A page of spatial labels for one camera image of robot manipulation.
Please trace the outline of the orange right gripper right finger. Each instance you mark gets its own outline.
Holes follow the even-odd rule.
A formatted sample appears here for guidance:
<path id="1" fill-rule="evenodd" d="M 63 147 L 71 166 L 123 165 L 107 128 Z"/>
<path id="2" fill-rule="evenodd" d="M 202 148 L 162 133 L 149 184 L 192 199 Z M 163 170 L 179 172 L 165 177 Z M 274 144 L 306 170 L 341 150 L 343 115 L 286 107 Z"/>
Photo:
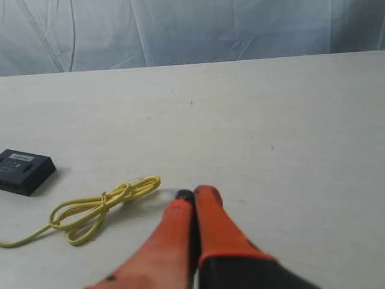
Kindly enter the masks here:
<path id="1" fill-rule="evenodd" d="M 194 190 L 201 255 L 199 288 L 316 288 L 255 246 L 210 185 Z"/>

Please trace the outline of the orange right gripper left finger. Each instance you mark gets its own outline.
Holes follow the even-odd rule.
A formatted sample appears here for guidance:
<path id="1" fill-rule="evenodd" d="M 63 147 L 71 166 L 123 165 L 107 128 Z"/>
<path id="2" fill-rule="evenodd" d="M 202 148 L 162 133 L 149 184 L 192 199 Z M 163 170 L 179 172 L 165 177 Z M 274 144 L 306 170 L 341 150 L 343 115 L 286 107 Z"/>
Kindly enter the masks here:
<path id="1" fill-rule="evenodd" d="M 193 283 L 194 194 L 179 190 L 144 244 L 88 288 L 192 288 Z"/>

